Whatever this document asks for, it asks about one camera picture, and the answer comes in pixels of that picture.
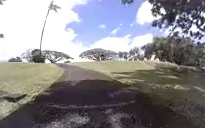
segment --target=green grass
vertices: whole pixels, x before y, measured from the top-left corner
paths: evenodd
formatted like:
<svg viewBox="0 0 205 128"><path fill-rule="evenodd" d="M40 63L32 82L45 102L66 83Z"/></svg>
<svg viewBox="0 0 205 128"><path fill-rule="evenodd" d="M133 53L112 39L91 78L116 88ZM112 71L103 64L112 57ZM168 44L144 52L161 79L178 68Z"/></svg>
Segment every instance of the green grass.
<svg viewBox="0 0 205 128"><path fill-rule="evenodd" d="M17 103L0 101L0 118L34 99L63 74L63 70L53 64L0 63L0 90L27 94Z"/></svg>
<svg viewBox="0 0 205 128"><path fill-rule="evenodd" d="M141 91L205 128L205 72L177 73L143 61L73 63L102 72Z"/></svg>

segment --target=distant tree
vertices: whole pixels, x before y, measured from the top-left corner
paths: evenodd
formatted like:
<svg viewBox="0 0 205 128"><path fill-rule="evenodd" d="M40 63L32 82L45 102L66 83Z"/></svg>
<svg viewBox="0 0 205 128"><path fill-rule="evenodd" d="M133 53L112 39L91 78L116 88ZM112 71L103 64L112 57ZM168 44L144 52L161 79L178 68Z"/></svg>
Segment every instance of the distant tree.
<svg viewBox="0 0 205 128"><path fill-rule="evenodd" d="M5 38L4 34L0 34L0 39Z"/></svg>
<svg viewBox="0 0 205 128"><path fill-rule="evenodd" d="M39 49L28 49L26 52L24 52L21 57L23 59L26 59L30 63L44 63L45 62L45 56L40 55Z"/></svg>
<svg viewBox="0 0 205 128"><path fill-rule="evenodd" d="M122 0L122 4L131 4L134 0ZM152 26L158 28L176 28L181 35L190 35L195 39L205 36L205 0L148 0L152 4L151 12L157 19Z"/></svg>
<svg viewBox="0 0 205 128"><path fill-rule="evenodd" d="M0 0L0 5L3 5L4 1L6 1L6 0Z"/></svg>
<svg viewBox="0 0 205 128"><path fill-rule="evenodd" d="M20 57L11 58L8 60L8 62L22 62L22 59Z"/></svg>
<svg viewBox="0 0 205 128"><path fill-rule="evenodd" d="M71 56L57 51L44 50L42 53L44 54L46 59L48 59L51 63L56 63L64 59L66 60L73 59Z"/></svg>
<svg viewBox="0 0 205 128"><path fill-rule="evenodd" d="M141 50L139 47L134 47L129 51L129 59L130 60L143 60L143 55L141 54Z"/></svg>
<svg viewBox="0 0 205 128"><path fill-rule="evenodd" d="M205 64L205 45L195 43L189 37L169 38L155 37L153 42L142 47L145 57L155 55L161 61L173 62L179 65L201 66Z"/></svg>
<svg viewBox="0 0 205 128"><path fill-rule="evenodd" d="M128 59L128 55L129 55L128 52L118 52L118 57L123 58L125 60Z"/></svg>
<svg viewBox="0 0 205 128"><path fill-rule="evenodd" d="M105 61L105 60L112 60L117 55L118 54L114 51L105 50L102 48L95 48L81 53L79 57L87 58L95 61Z"/></svg>
<svg viewBox="0 0 205 128"><path fill-rule="evenodd" d="M52 0L50 6L48 7L48 12L47 12L47 15L46 15L46 18L45 18L45 21L44 21L44 26L43 26L43 29L42 29L42 32L41 32L40 56L41 56L41 47L42 47L42 39L43 39L43 35L44 35L44 29L45 29L45 25L46 25L46 22L47 22L47 19L48 19L49 12L51 10L53 10L55 12L58 12L57 9L61 9L61 7L59 7L57 5L54 5L54 1Z"/></svg>
<svg viewBox="0 0 205 128"><path fill-rule="evenodd" d="M32 51L34 49L28 49L26 52L24 52L21 57L25 60L27 60L28 62L32 63L33 62L33 56L32 56Z"/></svg>
<svg viewBox="0 0 205 128"><path fill-rule="evenodd" d="M45 63L45 56L41 54L40 49L34 49L31 51L32 61L34 63Z"/></svg>

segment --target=sky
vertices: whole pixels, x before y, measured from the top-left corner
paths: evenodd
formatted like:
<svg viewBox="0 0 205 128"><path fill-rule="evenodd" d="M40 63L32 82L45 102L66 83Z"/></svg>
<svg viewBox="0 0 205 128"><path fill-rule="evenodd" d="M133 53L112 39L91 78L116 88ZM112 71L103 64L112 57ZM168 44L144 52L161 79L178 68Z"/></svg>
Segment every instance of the sky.
<svg viewBox="0 0 205 128"><path fill-rule="evenodd" d="M0 5L0 61L39 48L40 36L51 0L7 0ZM54 0L61 7L50 11L43 37L43 50L78 56L91 48L128 51L165 36L151 26L155 19L146 0L124 6L121 0Z"/></svg>

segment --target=palm tree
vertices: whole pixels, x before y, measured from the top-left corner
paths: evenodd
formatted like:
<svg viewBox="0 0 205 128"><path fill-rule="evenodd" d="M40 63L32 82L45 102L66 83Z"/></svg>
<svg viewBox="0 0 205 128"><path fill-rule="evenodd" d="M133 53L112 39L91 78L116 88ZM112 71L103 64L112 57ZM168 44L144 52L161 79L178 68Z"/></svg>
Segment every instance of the palm tree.
<svg viewBox="0 0 205 128"><path fill-rule="evenodd" d="M46 15L46 18L45 18L45 21L44 21L44 26L43 26L43 29L42 29L42 33L41 33L40 56L41 56L41 47L42 47L42 39L43 39L43 35L44 35L44 29L45 29L45 25L46 25L46 22L47 22L47 18L48 18L49 12L51 10L54 10L55 12L58 12L57 9L61 9L61 7L59 7L57 5L54 5L53 2L54 1L52 0L50 6L48 7L48 12L47 12L47 15Z"/></svg>
<svg viewBox="0 0 205 128"><path fill-rule="evenodd" d="M6 1L6 0L0 0L0 5L3 5L4 1Z"/></svg>

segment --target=paved path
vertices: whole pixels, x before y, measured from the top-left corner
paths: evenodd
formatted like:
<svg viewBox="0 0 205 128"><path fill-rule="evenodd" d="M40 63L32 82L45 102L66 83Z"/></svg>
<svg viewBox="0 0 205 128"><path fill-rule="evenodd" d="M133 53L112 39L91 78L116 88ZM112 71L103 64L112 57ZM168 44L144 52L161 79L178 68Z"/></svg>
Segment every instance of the paved path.
<svg viewBox="0 0 205 128"><path fill-rule="evenodd" d="M64 75L4 120L6 128L195 128L110 77L63 65Z"/></svg>

